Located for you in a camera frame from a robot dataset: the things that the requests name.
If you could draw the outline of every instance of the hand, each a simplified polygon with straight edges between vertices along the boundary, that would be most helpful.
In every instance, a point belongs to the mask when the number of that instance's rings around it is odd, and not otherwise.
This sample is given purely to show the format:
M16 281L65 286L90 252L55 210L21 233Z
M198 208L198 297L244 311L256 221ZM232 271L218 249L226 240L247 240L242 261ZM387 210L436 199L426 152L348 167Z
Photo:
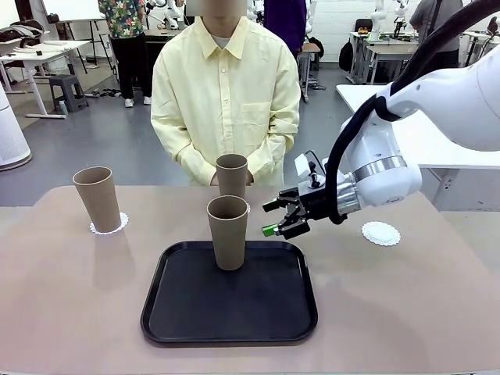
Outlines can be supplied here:
M217 178L217 173L213 175L210 186L219 186L219 179Z
M247 186L253 183L253 176L250 172L247 172Z

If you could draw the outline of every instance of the cup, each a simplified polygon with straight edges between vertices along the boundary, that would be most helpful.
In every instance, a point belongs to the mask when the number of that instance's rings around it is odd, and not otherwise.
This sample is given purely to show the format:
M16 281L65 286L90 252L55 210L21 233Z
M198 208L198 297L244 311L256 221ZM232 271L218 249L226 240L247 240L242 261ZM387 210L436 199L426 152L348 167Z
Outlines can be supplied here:
M110 168L93 166L81 170L73 176L73 183L98 232L113 232L120 226L120 210Z
M245 260L247 202L240 197L224 195L213 199L206 210L217 266L225 271L237 270Z
M216 160L220 195L234 195L245 199L247 165L247 158L238 154L222 155Z

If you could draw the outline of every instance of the shirt pocket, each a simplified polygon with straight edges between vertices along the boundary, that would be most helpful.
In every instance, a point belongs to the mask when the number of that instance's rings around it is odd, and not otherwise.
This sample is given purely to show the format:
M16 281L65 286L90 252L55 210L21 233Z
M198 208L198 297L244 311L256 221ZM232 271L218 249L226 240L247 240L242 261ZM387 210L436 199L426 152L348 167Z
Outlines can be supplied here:
M241 106L241 125L245 143L260 146L269 130L271 102L243 104Z

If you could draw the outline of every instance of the tray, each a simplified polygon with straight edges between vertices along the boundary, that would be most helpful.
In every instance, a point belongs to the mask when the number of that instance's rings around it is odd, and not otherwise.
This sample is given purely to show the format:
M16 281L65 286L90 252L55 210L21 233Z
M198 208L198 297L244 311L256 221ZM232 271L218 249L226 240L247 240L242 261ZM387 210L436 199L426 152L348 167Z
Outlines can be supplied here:
M290 345L317 321L307 263L294 245L247 241L243 267L225 272L211 241L190 241L160 257L141 328L166 346Z

